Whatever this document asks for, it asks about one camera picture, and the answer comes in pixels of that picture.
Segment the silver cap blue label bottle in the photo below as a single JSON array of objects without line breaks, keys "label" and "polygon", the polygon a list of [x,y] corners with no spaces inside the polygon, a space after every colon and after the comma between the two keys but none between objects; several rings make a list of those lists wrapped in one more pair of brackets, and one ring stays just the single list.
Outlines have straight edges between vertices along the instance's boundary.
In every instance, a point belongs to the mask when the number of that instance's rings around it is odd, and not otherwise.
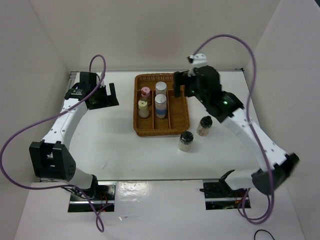
[{"label": "silver cap blue label bottle", "polygon": [[167,94],[167,84],[163,81],[158,81],[155,84],[155,95],[166,95]]}]

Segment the grey cap blue label bottle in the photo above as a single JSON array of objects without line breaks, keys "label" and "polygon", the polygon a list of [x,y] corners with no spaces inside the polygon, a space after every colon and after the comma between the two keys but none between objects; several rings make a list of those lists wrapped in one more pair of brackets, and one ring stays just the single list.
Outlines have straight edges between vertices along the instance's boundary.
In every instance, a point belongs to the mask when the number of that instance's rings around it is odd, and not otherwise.
[{"label": "grey cap blue label bottle", "polygon": [[164,94],[157,94],[154,98],[155,114],[159,119],[163,119],[167,114],[167,97]]}]

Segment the pink cap spice bottle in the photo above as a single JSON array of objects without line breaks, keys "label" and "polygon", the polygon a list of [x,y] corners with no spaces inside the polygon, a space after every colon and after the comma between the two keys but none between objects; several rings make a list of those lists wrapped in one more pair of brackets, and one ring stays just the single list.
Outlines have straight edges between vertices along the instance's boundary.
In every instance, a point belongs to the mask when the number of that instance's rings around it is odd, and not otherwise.
[{"label": "pink cap spice bottle", "polygon": [[141,99],[145,102],[148,103],[148,105],[151,104],[152,99],[151,99],[151,90],[149,87],[144,86],[141,88]]}]

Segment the black cap jar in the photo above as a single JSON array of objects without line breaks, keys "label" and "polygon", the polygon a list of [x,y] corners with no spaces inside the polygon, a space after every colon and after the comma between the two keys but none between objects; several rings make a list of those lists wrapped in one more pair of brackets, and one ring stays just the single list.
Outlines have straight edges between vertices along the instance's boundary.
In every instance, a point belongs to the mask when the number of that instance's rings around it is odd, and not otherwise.
[{"label": "black cap jar", "polygon": [[193,144],[194,135],[190,131],[184,131],[179,138],[178,147],[183,152],[188,152]]},{"label": "black cap jar", "polygon": [[207,136],[210,132],[210,129],[213,125],[213,120],[211,118],[211,116],[204,116],[200,121],[199,121],[199,125],[197,127],[197,134],[199,136]]}]

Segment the yellow cap spice bottle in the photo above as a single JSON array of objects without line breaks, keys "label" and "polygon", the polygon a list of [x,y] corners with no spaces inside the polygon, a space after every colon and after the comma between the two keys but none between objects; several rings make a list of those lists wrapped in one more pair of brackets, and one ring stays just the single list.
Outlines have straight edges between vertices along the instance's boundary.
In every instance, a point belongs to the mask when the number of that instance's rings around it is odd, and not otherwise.
[{"label": "yellow cap spice bottle", "polygon": [[142,99],[138,101],[138,115],[143,119],[146,119],[149,117],[150,111],[148,108],[147,101],[142,100]]}]

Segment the black cap jar front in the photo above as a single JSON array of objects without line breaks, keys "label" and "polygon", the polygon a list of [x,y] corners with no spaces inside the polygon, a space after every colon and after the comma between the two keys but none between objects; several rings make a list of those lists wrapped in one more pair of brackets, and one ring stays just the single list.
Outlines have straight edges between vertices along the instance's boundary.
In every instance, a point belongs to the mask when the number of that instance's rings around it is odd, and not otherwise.
[{"label": "black cap jar front", "polygon": [[193,144],[194,135],[190,131],[184,131],[179,138],[178,147],[183,152],[188,152]]}]

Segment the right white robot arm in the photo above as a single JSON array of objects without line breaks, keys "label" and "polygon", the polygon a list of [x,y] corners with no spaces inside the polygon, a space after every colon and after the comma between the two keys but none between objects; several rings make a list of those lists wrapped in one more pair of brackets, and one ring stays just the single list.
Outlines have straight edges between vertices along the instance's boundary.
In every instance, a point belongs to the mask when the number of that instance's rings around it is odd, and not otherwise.
[{"label": "right white robot arm", "polygon": [[224,91],[220,75],[212,66],[174,72],[174,96],[196,97],[206,111],[220,124],[228,128],[247,147],[259,164],[259,170],[230,170],[221,177],[220,193],[231,196],[238,189],[256,188],[264,195],[271,195],[294,171],[300,159],[295,153],[287,153],[277,146],[264,131],[247,117],[243,103],[231,92]]}]

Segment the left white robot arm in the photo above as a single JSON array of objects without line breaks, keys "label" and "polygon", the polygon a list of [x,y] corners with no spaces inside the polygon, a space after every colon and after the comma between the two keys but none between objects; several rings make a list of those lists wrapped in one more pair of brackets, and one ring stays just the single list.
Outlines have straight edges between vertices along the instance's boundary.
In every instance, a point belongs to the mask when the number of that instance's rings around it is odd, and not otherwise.
[{"label": "left white robot arm", "polygon": [[99,82],[96,73],[80,72],[79,82],[65,94],[62,115],[41,141],[34,141],[29,146],[36,177],[77,186],[88,200],[97,198],[105,187],[99,186],[95,175],[77,168],[69,149],[75,130],[87,111],[119,105],[115,85],[109,84],[110,94],[107,94],[106,87],[99,86]]}]

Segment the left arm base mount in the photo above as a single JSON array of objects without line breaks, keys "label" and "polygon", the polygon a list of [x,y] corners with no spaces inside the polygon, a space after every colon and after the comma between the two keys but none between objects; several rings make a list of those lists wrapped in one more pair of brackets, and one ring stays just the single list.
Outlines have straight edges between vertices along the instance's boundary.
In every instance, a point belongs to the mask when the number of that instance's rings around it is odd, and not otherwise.
[{"label": "left arm base mount", "polygon": [[[94,209],[97,212],[114,212],[117,183],[115,181],[99,181],[98,185],[100,192],[95,196],[89,197]],[[93,211],[82,193],[74,190],[70,192],[67,210],[69,213],[88,213]]]}]

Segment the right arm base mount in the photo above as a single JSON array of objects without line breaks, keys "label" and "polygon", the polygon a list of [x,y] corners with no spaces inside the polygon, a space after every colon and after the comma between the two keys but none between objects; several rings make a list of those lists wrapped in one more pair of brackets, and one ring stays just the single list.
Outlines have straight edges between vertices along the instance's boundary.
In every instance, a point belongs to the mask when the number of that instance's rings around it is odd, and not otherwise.
[{"label": "right arm base mount", "polygon": [[203,187],[199,189],[204,194],[206,210],[231,210],[237,209],[243,201],[247,189],[229,189],[218,180],[203,181]]}]

